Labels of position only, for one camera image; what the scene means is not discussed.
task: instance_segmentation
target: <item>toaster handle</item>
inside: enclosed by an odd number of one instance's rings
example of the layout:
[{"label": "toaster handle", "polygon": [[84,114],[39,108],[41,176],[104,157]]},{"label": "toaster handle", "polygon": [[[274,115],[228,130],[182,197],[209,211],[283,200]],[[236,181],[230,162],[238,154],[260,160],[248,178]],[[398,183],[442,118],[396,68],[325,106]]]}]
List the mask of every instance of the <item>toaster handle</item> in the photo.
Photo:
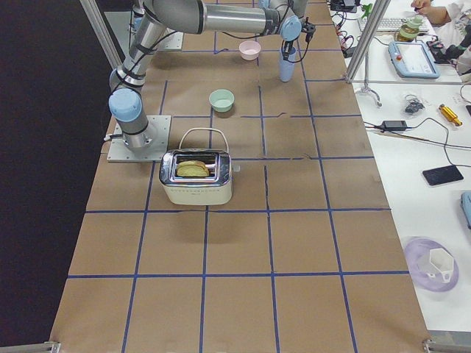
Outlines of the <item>toaster handle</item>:
[{"label": "toaster handle", "polygon": [[183,140],[185,140],[186,136],[195,130],[207,130],[207,131],[214,131],[218,132],[221,134],[222,138],[224,139],[224,143],[226,144],[226,152],[229,154],[229,144],[227,143],[226,137],[224,136],[224,133],[221,130],[218,129],[213,129],[212,127],[194,127],[193,129],[189,129],[185,134],[183,135],[182,139],[180,140],[180,144],[178,145],[178,149],[182,148]]}]

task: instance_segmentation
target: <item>bread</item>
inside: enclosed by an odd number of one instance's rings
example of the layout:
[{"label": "bread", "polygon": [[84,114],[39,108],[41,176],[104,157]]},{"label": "bread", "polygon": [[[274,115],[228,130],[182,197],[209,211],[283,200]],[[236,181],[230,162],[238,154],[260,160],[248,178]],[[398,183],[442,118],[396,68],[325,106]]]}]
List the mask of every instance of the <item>bread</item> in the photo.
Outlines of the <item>bread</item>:
[{"label": "bread", "polygon": [[186,160],[177,165],[178,177],[209,177],[209,169],[201,160]]}]

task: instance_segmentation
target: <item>black smartphone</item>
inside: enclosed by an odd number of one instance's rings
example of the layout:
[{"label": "black smartphone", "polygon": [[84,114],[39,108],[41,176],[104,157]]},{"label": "black smartphone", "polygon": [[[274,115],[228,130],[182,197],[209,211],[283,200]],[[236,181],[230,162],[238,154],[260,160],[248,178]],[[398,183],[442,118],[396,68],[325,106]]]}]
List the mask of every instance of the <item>black smartphone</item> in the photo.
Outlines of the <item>black smartphone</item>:
[{"label": "black smartphone", "polygon": [[422,174],[424,174],[428,184],[432,186],[464,179],[456,165],[447,165],[446,167],[429,169],[427,171],[423,171]]}]

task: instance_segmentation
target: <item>hand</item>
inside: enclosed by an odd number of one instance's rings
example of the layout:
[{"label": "hand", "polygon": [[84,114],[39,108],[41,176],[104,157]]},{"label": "hand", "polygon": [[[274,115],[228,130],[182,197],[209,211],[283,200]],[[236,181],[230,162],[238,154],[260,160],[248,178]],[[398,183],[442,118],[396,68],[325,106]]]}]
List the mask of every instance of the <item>hand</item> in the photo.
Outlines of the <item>hand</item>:
[{"label": "hand", "polygon": [[417,9],[422,9],[424,7],[430,7],[432,6],[432,1],[431,0],[413,0],[411,7],[415,7]]}]

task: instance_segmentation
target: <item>dark floor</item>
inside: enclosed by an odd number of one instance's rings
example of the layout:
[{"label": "dark floor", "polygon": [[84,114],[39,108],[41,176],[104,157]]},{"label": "dark floor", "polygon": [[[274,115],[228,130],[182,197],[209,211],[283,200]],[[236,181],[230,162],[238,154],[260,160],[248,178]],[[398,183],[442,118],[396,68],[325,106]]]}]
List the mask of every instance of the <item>dark floor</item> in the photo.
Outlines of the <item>dark floor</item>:
[{"label": "dark floor", "polygon": [[110,114],[79,1],[0,13],[0,346],[49,339]]}]

